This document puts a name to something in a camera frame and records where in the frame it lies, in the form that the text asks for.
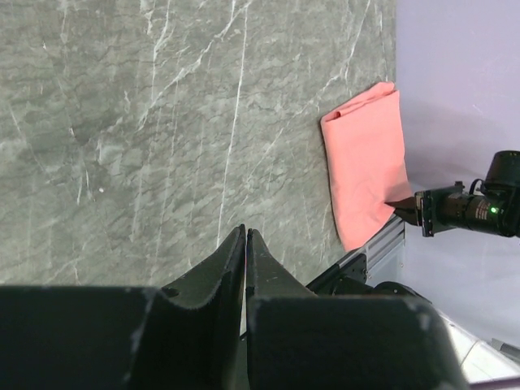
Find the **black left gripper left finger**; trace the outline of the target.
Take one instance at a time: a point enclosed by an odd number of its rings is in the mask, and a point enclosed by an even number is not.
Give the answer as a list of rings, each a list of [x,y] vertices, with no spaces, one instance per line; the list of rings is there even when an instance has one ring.
[[[161,288],[2,287],[2,388],[234,388],[245,244]]]

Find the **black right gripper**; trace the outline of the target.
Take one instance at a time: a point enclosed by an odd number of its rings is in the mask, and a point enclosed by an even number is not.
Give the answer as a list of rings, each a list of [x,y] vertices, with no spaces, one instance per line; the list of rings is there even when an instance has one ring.
[[[519,236],[519,152],[495,153],[485,179],[466,191],[461,181],[423,190],[399,201],[386,201],[394,214],[433,237],[455,228],[494,236]]]

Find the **salmon pink t shirt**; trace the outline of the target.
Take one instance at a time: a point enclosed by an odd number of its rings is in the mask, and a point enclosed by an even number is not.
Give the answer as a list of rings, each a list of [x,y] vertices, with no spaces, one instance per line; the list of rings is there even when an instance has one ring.
[[[331,205],[345,251],[361,248],[411,197],[405,168],[400,93],[379,82],[320,120]]]

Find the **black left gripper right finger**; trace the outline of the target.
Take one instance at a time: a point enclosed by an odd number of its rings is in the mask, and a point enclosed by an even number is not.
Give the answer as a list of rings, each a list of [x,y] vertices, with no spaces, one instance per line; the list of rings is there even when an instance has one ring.
[[[465,389],[448,331],[420,297],[319,296],[271,255],[246,246],[252,389]]]

